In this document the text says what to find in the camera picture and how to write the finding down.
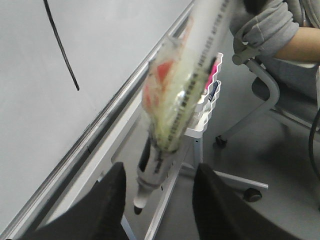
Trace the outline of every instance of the marker holder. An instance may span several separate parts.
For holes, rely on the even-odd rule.
[[[208,86],[206,94],[203,94],[194,110],[194,116],[185,130],[184,135],[193,139],[194,163],[193,167],[197,168],[199,163],[203,162],[203,134],[208,128],[208,122],[212,117],[212,112],[216,107],[217,100],[220,96],[221,81],[218,80],[218,74],[221,71],[223,54],[218,53],[216,56],[217,71],[212,76],[212,83]],[[214,82],[218,83],[212,101],[209,100],[209,94],[213,91]]]

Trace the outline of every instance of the plastic wrapper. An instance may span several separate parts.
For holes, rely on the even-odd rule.
[[[176,38],[167,38],[149,63],[142,106],[150,120],[149,133],[160,151],[179,148],[208,73],[197,67],[194,54]]]

